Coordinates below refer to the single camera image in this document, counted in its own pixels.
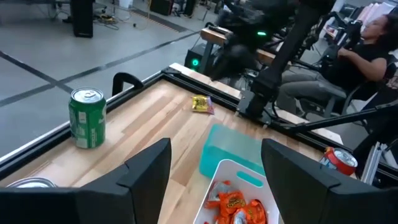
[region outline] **white plastic basket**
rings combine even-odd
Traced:
[[[249,183],[248,181],[238,177],[238,173],[248,175],[251,178],[259,180],[262,182],[262,186],[258,187]],[[203,206],[206,202],[210,187],[213,185],[214,181],[225,180],[230,180],[234,187],[242,191],[246,202],[249,202],[252,199],[258,199],[261,201],[267,210],[268,224],[279,223],[279,209],[275,203],[274,197],[272,196],[272,192],[269,188],[266,177],[232,160],[224,159],[218,164],[216,173],[211,180],[211,184],[207,189],[205,198],[203,199],[199,212],[195,218],[195,221],[193,222],[194,224],[204,224],[205,222],[208,222],[209,224],[215,223],[214,217],[217,215],[217,209],[206,209]]]

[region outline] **woman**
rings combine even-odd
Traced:
[[[340,49],[338,59],[325,77],[319,74],[288,74],[282,76],[277,105],[279,108],[296,114],[295,98],[311,97],[318,101],[328,101],[331,97],[326,86],[341,88],[349,93],[358,85],[370,82],[376,85],[384,78],[389,52],[398,48],[398,17],[384,15],[370,22],[361,33],[363,44],[351,50]],[[372,95],[375,89],[361,90]]]

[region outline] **orange candy wrapper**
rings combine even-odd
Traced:
[[[220,208],[216,224],[267,224],[262,203],[255,199],[246,204],[243,193],[235,190],[228,180],[213,184],[205,208]]]
[[[231,193],[219,193],[220,196],[220,214],[223,217],[232,215],[237,209],[246,205],[243,194],[240,191]]]
[[[266,210],[259,200],[251,200],[243,210],[246,212],[248,224],[266,224]]]

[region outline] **floor marking line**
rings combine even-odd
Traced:
[[[46,75],[46,74],[44,74],[44,73],[42,73],[42,72],[40,72],[40,71],[38,71],[38,70],[36,70],[36,69],[34,69],[34,68],[32,68],[32,67],[30,67],[30,66],[24,64],[24,63],[22,63],[22,62],[20,62],[20,61],[18,61],[18,60],[16,60],[16,59],[14,59],[14,58],[12,58],[11,56],[9,56],[9,55],[5,54],[4,52],[0,51],[0,57],[4,58],[5,60],[7,60],[7,61],[9,61],[9,62],[10,62],[10,60],[12,60],[11,63],[13,63],[13,62],[18,63],[19,65],[24,66],[23,69],[25,69],[25,70],[26,70],[26,68],[27,68],[27,69],[31,68],[31,69],[33,69],[33,72],[36,71],[38,74],[40,74],[40,75],[42,75],[42,76],[44,75],[44,78],[49,77],[49,80],[46,80],[46,81],[48,81],[48,82],[49,82],[49,81],[54,82],[54,83],[46,84],[46,85],[43,85],[43,86],[34,88],[34,89],[32,89],[32,90],[25,91],[25,92],[23,92],[23,93],[16,94],[16,95],[14,95],[14,96],[10,96],[10,97],[8,97],[8,98],[5,98],[5,99],[3,99],[3,100],[0,100],[0,108],[2,108],[3,106],[10,105],[11,103],[15,103],[15,102],[18,102],[18,101],[20,101],[20,100],[23,100],[23,99],[25,99],[25,98],[31,97],[31,96],[33,96],[33,95],[42,93],[42,92],[44,92],[44,91],[50,90],[50,89],[52,89],[52,88],[54,88],[54,87],[59,87],[59,88],[61,88],[60,86],[56,85],[56,83],[57,83],[57,84],[62,84],[62,86],[65,86],[66,89],[63,89],[63,88],[61,88],[61,89],[65,90],[65,91],[68,92],[68,93],[71,93],[73,89],[66,85],[66,83],[68,83],[68,82],[71,82],[71,81],[76,80],[76,79],[81,78],[81,77],[85,77],[85,76],[87,76],[87,75],[91,75],[92,73],[95,73],[95,72],[98,72],[98,71],[102,71],[102,70],[106,70],[106,69],[111,68],[111,67],[115,67],[115,66],[120,65],[120,64],[122,64],[122,63],[124,63],[124,62],[128,62],[128,61],[130,61],[130,60],[133,60],[133,59],[138,58],[138,57],[140,57],[140,56],[143,56],[143,55],[145,55],[145,54],[151,53],[151,52],[153,52],[153,51],[155,51],[155,50],[157,50],[157,49],[159,49],[159,48],[161,48],[161,47],[165,47],[165,46],[167,46],[167,45],[169,45],[169,44],[172,44],[172,43],[174,43],[174,42],[176,42],[176,41],[180,41],[180,40],[186,39],[186,38],[188,38],[188,37],[191,37],[191,36],[193,36],[193,35],[195,35],[195,34],[198,34],[199,32],[200,32],[200,31],[193,32],[193,33],[191,33],[191,34],[188,34],[188,35],[179,37],[179,38],[177,38],[177,39],[175,39],[175,40],[171,40],[171,41],[165,42],[165,43],[163,43],[163,44],[159,44],[158,46],[152,47],[152,48],[150,48],[150,49],[143,50],[143,51],[138,52],[138,53],[135,53],[135,54],[133,54],[133,55],[130,55],[130,56],[121,58],[121,59],[119,59],[119,60],[115,60],[115,61],[110,62],[110,63],[107,63],[107,64],[105,64],[105,65],[103,65],[103,66],[99,66],[99,67],[95,67],[95,68],[89,69],[89,70],[87,70],[87,71],[78,73],[78,74],[76,74],[76,75],[72,75],[72,76],[70,76],[70,77],[61,79],[61,80],[59,80],[59,81],[56,80],[56,79],[54,79],[54,78],[49,77],[48,75]]]
[[[54,79],[54,78],[42,73],[42,72],[40,72],[37,69],[34,69],[33,67],[25,64],[24,62],[21,62],[20,60],[14,58],[14,57],[11,57],[10,55],[4,53],[1,50],[0,50],[0,57],[3,58],[4,60],[7,60],[8,62],[13,63],[14,65],[16,65],[18,67],[24,69],[25,71],[28,71],[29,73],[31,73],[31,74],[33,74],[33,75],[35,75],[35,76],[37,76],[37,77],[49,82],[50,84],[61,88],[62,90],[66,91],[68,93],[71,93],[73,91],[72,88],[70,88],[69,86],[66,86],[62,82],[60,82],[60,81],[58,81],[58,80],[56,80],[56,79]]]
[[[151,52],[153,52],[153,51],[155,51],[155,50],[157,50],[157,49],[159,49],[159,48],[165,47],[165,46],[167,46],[167,45],[169,45],[169,44],[172,44],[172,43],[174,43],[174,42],[177,42],[177,41],[186,39],[186,38],[188,38],[188,37],[191,37],[191,36],[193,36],[193,35],[196,35],[196,34],[198,34],[199,32],[200,32],[200,31],[193,32],[193,33],[191,33],[191,34],[188,34],[188,35],[179,37],[179,38],[177,38],[177,39],[175,39],[175,40],[170,40],[170,41],[168,41],[168,42],[165,42],[165,43],[163,43],[163,44],[159,44],[158,46],[149,48],[149,49],[147,49],[147,50],[143,50],[143,51],[138,52],[138,53],[135,53],[135,54],[133,54],[133,55],[130,55],[130,56],[127,56],[127,57],[124,57],[124,58],[115,60],[115,61],[110,62],[110,63],[106,63],[106,64],[101,65],[101,66],[97,66],[97,67],[95,67],[95,68],[91,68],[91,69],[86,70],[86,71],[84,71],[84,72],[77,73],[76,75],[72,75],[72,76],[70,76],[70,77],[61,79],[60,82],[62,82],[62,83],[68,83],[68,82],[74,81],[74,80],[76,80],[76,79],[78,79],[78,78],[82,78],[82,77],[85,77],[85,76],[87,76],[87,75],[91,75],[92,73],[100,72],[100,71],[106,70],[106,69],[108,69],[108,68],[115,67],[115,66],[120,65],[120,64],[122,64],[122,63],[124,63],[124,62],[128,62],[128,61],[130,61],[130,60],[133,60],[133,59],[138,58],[138,57],[140,57],[140,56],[143,56],[143,55],[145,55],[145,54],[151,53]]]

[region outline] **teal plastic container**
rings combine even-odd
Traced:
[[[212,178],[218,163],[223,159],[231,159],[265,175],[261,161],[261,141],[223,125],[214,124],[203,146],[199,171]]]

